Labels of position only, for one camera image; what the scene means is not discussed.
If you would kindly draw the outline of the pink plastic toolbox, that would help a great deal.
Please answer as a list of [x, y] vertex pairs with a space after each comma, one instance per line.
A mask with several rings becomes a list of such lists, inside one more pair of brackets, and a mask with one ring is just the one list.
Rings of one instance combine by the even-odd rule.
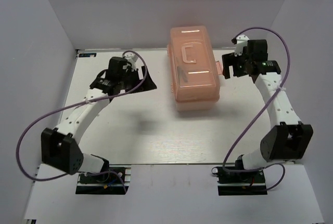
[[[212, 109], [220, 99], [221, 71], [213, 54], [207, 28], [202, 25], [172, 28], [167, 51], [177, 111]], [[186, 73], [187, 83], [178, 82], [176, 58]]]

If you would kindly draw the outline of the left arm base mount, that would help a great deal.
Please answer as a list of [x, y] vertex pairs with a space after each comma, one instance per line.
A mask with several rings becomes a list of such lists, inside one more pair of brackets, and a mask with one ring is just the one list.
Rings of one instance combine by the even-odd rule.
[[109, 167], [110, 172], [91, 176], [80, 174], [76, 184], [77, 195], [126, 195], [131, 181], [131, 166]]

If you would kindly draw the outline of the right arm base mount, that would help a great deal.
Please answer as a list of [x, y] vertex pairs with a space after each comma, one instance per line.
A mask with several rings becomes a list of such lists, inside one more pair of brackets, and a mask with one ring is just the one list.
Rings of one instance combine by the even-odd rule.
[[267, 195], [265, 176], [262, 171], [239, 173], [235, 172], [235, 165], [226, 166], [232, 172], [226, 172], [222, 166], [211, 169], [213, 176], [217, 178], [217, 190], [219, 196], [246, 196]]

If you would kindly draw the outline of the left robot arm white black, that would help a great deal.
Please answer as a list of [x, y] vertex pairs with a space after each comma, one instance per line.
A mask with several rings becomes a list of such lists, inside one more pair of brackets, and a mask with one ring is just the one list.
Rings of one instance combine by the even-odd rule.
[[140, 58], [141, 56], [132, 50], [125, 51], [120, 57], [111, 57], [108, 68], [97, 74], [83, 101], [74, 107], [72, 113], [53, 129], [43, 130], [43, 163], [69, 175], [92, 174], [99, 182], [109, 178], [108, 160], [83, 153], [79, 143], [93, 120], [113, 98], [157, 88], [146, 65], [140, 68], [143, 78], [139, 77], [136, 61]]

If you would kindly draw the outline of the black green precision screwdriver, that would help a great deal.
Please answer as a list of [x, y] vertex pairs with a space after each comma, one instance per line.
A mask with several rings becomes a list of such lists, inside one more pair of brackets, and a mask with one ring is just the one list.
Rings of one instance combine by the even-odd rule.
[[188, 82], [187, 76], [185, 71], [183, 70], [182, 66], [178, 62], [178, 59], [175, 59], [175, 64], [176, 64], [176, 71], [177, 71], [177, 77], [178, 77], [178, 82], [183, 81], [184, 83]]

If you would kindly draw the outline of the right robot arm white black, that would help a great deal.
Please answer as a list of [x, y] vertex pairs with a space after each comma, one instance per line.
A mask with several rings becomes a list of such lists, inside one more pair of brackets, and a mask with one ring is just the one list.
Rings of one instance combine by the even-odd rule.
[[255, 169], [302, 159], [313, 136], [313, 128], [302, 123], [282, 89], [281, 70], [277, 61], [268, 59], [267, 41], [250, 40], [240, 35], [232, 42], [236, 49], [223, 55], [223, 75], [226, 79], [246, 75], [252, 78], [267, 106], [271, 125], [259, 148], [240, 155], [235, 161], [236, 178], [246, 182], [253, 177]]

